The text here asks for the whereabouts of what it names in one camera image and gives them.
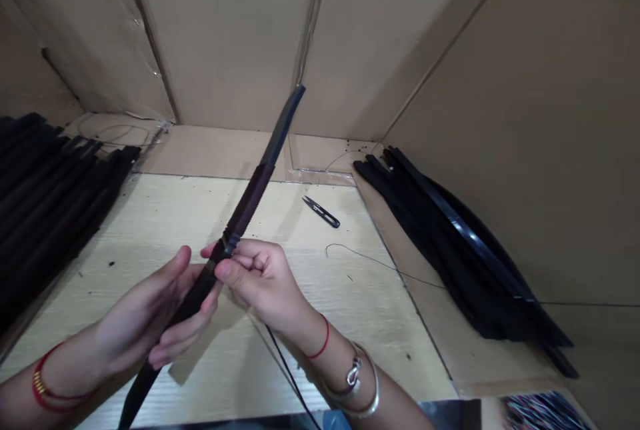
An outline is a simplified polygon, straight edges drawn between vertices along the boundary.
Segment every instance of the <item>wire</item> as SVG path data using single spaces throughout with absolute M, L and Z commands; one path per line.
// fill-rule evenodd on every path
M 295 379 L 293 378 L 293 374 L 291 373 L 291 370 L 289 369 L 287 361 L 285 360 L 285 356 L 282 354 L 282 351 L 280 350 L 280 345 L 278 345 L 278 342 L 275 339 L 275 336 L 273 335 L 273 332 L 271 331 L 271 328 L 267 324 L 265 324 L 265 327 L 267 328 L 267 331 L 269 332 L 269 336 L 271 337 L 271 340 L 273 340 L 273 344 L 275 345 L 275 349 L 278 350 L 278 355 L 280 355 L 280 360 L 282 360 L 282 364 L 285 366 L 285 369 L 287 370 L 287 373 L 289 374 L 289 378 L 291 379 L 291 383 L 293 384 L 293 387 L 295 388 L 295 392 L 298 394 L 298 398 L 300 399 L 300 403 L 302 403 L 302 406 L 305 408 L 305 410 L 307 412 L 307 415 L 309 416 L 309 418 L 311 419 L 311 421 L 313 422 L 315 427 L 318 430 L 322 430 L 320 428 L 320 425 L 318 425 L 318 422 L 316 422 L 315 418 L 313 418 L 313 415 L 311 414 L 311 410 L 309 410 L 309 407 L 307 406 L 307 403 L 305 402 L 305 399 L 302 396 L 302 392 L 300 392 L 300 389 L 298 388 L 298 384 L 295 382 Z
M 408 273 L 401 272 L 396 267 L 392 267 L 390 265 L 387 265 L 386 263 L 382 263 L 380 260 L 376 260 L 375 258 L 371 258 L 371 257 L 368 257 L 368 256 L 362 254 L 362 253 L 358 253 L 355 250 L 351 250 L 348 246 L 343 245 L 342 243 L 330 243 L 330 244 L 328 244 L 325 247 L 325 256 L 326 256 L 326 258 L 329 258 L 329 247 L 332 247 L 334 245 L 336 245 L 338 247 L 344 247 L 347 250 L 349 250 L 350 252 L 354 252 L 356 255 L 360 255 L 361 257 L 364 257 L 366 259 L 373 260 L 374 262 L 379 263 L 380 265 L 383 265 L 388 269 L 394 270 L 394 271 L 398 272 L 400 275 L 404 275 L 405 277 L 408 277 L 410 279 L 418 280 L 418 282 L 422 282 L 422 283 L 424 283 L 426 285 L 430 285 L 430 286 L 435 287 L 435 288 L 440 288 L 442 290 L 446 290 L 447 289 L 446 287 L 443 287 L 442 285 L 436 285 L 435 283 L 431 283 L 431 282 L 428 282 L 426 280 L 422 280 L 422 279 L 419 279 L 417 277 L 414 277 L 413 275 L 409 275 Z
M 339 157 L 334 158 L 334 159 L 333 159 L 333 161 L 332 161 L 330 164 L 328 164 L 328 165 L 326 166 L 326 168 L 325 168 L 323 171 L 328 171 L 328 170 L 329 170 L 329 167 L 330 167 L 330 166 L 332 166 L 336 161 L 340 160 L 340 159 L 341 159 L 342 157 L 344 157 L 346 154 L 348 154 L 348 153 L 354 153 L 354 152 L 356 152 L 356 153 L 364 153 L 365 155 L 369 155 L 367 152 L 363 152 L 362 150 L 347 150 L 346 152 L 344 152 L 343 154 L 341 154 Z
M 153 142 L 150 143 L 146 143 L 147 140 L 149 139 L 149 137 L 151 136 L 151 132 L 144 128 L 144 127 L 140 127 L 138 125 L 131 125 L 129 123 L 120 123 L 118 125 L 110 125 L 106 128 L 100 129 L 97 132 L 95 132 L 93 135 L 91 136 L 87 136 L 87 134 L 84 132 L 83 130 L 83 125 L 90 120 L 91 118 L 95 117 L 96 115 L 98 115 L 97 113 L 89 113 L 88 117 L 80 120 L 80 122 L 78 122 L 78 125 L 76 127 L 76 131 L 78 133 L 78 135 L 80 135 L 82 138 L 84 138 L 85 140 L 96 140 L 100 143 L 102 143 L 105 147 L 120 147 L 120 146 L 124 146 L 126 145 L 125 143 L 116 143 L 117 140 L 120 140 L 122 137 L 130 134 L 132 132 L 133 129 L 139 129 L 142 130 L 146 133 L 145 138 L 143 140 L 144 143 L 138 144 L 138 145 L 134 145 L 136 147 L 148 147 L 153 145 Z M 108 130 L 114 129 L 114 128 L 119 128 L 119 127 L 128 127 L 128 130 L 126 132 L 124 132 L 121 135 L 118 135 L 117 137 L 114 137 L 110 140 L 100 140 L 97 139 L 96 136 L 100 135 L 101 133 L 104 133 Z M 74 137 L 75 135 L 72 135 L 70 133 L 65 132 L 66 135 L 70 136 L 70 137 Z
M 356 153 L 364 153 L 365 155 L 373 155 L 373 151 L 374 151 L 374 150 L 375 150 L 375 148 L 376 148 L 378 145 L 380 145 L 381 143 L 382 143 L 382 142 L 377 142 L 377 143 L 373 146 L 373 148 L 371 149 L 371 151 L 370 151 L 369 153 L 367 153 L 367 152 L 365 152 L 365 151 L 362 151 L 362 150 L 347 150 L 346 152 L 344 152 L 344 153 L 340 154 L 338 157 L 334 158 L 334 159 L 333 159 L 333 161 L 332 161 L 330 164 L 328 164 L 328 165 L 326 166 L 326 168 L 325 168 L 323 171 L 328 171 L 330 166 L 332 166 L 336 161 L 340 160 L 342 157 L 344 157 L 344 156 L 345 156 L 346 154 L 348 154 L 348 153 L 354 153 L 354 152 L 356 152 Z

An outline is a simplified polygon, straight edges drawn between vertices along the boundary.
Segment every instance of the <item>wrist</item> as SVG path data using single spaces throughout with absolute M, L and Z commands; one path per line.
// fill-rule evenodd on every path
M 66 340 L 48 358 L 42 378 L 61 396 L 88 394 L 109 378 L 108 364 L 100 358 L 93 326 Z
M 320 312 L 308 305 L 284 335 L 304 354 L 315 355 L 327 340 L 327 322 Z

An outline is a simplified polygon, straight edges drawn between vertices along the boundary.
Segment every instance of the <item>light wood surface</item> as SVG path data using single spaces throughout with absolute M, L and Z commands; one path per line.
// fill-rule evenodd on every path
M 218 238 L 247 184 L 168 175 L 138 175 L 135 179 L 18 341 L 0 369 L 0 379 L 100 318 L 128 288 L 169 260 L 180 245 L 191 245 L 197 254 L 204 244 Z M 304 205 L 301 197 L 305 194 L 340 219 L 340 228 L 332 228 Z M 310 302 L 345 335 L 368 348 L 413 398 L 456 397 L 398 274 L 342 247 L 330 247 L 328 256 L 325 254 L 326 246 L 342 243 L 393 266 L 356 188 L 270 183 L 245 236 L 282 244 Z M 302 411 L 273 358 L 271 344 L 265 343 L 266 335 L 225 292 L 205 336 L 170 370 L 163 370 L 135 424 Z M 327 408 L 303 370 L 285 354 L 309 407 Z M 129 385 L 100 406 L 82 428 L 116 427 Z

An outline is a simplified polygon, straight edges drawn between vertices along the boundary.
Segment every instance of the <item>thread snips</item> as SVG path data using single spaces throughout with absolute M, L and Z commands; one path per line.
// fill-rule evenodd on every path
M 338 228 L 340 226 L 340 220 L 335 218 L 328 211 L 324 210 L 324 208 L 322 208 L 316 202 L 311 200 L 308 196 L 305 195 L 304 197 L 302 197 L 302 200 L 309 206 L 311 210 L 316 212 L 318 215 L 322 217 L 324 221 L 330 224 L 330 226 L 332 226 L 333 228 Z

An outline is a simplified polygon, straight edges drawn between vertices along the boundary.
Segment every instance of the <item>woman's right hand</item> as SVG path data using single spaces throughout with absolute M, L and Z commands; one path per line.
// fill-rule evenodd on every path
M 209 258 L 215 243 L 200 255 Z M 322 316 L 304 297 L 282 247 L 262 240 L 242 239 L 230 260 L 222 260 L 215 276 L 231 288 L 236 298 L 254 308 L 256 316 L 299 347 L 326 334 Z

